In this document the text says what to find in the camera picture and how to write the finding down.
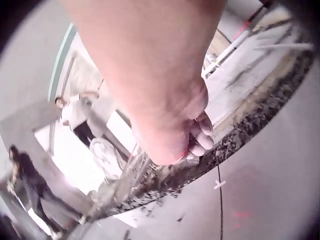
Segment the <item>concrete floor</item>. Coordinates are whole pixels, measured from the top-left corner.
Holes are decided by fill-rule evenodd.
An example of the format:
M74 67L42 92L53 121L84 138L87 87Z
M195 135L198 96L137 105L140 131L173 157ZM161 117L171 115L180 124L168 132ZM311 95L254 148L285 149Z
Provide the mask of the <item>concrete floor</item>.
M280 113L248 144L183 188L94 223L72 239L299 239L319 215L319 61Z

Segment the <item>white pipe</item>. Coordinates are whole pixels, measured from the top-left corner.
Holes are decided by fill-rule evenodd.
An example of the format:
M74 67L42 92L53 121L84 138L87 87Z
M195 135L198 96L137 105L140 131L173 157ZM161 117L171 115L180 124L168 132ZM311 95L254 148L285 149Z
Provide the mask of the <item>white pipe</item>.
M297 50L312 50L313 46L310 43L290 43L290 44L273 44L255 47L254 50L268 50L275 48L289 48Z
M212 69L217 66L222 60L225 59L226 56L228 56L233 50L234 48L238 47L241 43L244 42L244 40L246 40L248 38L250 34L249 30L245 30L242 32L242 34L236 39L234 40L233 43L230 44L230 46L228 46L216 59L216 62L210 64L202 73L201 73L201 77L206 76L209 72L212 71Z

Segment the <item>long dark hair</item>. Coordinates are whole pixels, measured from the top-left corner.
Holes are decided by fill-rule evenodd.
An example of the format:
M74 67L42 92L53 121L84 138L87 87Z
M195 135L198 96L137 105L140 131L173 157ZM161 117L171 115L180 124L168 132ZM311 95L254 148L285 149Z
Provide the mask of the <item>long dark hair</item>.
M17 147L15 145L11 145L9 147L9 155L10 155L10 160L12 160L14 162L18 162L19 150L17 149Z

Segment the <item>finger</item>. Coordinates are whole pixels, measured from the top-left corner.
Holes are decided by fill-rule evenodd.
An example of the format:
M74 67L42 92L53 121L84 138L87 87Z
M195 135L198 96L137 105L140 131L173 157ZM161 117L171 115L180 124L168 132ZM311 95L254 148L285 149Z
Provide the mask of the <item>finger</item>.
M214 142L212 138L204 134L196 121L191 126L190 133L204 149L210 150L213 148Z
M196 118L196 121L198 122L201 130L204 132L205 135L209 136L212 133L212 123L205 111L203 111L199 115L199 117Z
M196 139L191 135L189 138L189 150L195 156L203 156L205 149L196 141Z

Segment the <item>black cable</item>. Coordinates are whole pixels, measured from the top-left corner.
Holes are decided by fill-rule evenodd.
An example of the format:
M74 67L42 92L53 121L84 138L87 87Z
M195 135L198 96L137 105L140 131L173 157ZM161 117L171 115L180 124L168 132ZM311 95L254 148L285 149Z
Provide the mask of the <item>black cable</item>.
M218 165L219 182L221 183L220 168ZM220 186L220 240L223 240L223 205L222 205L222 186Z

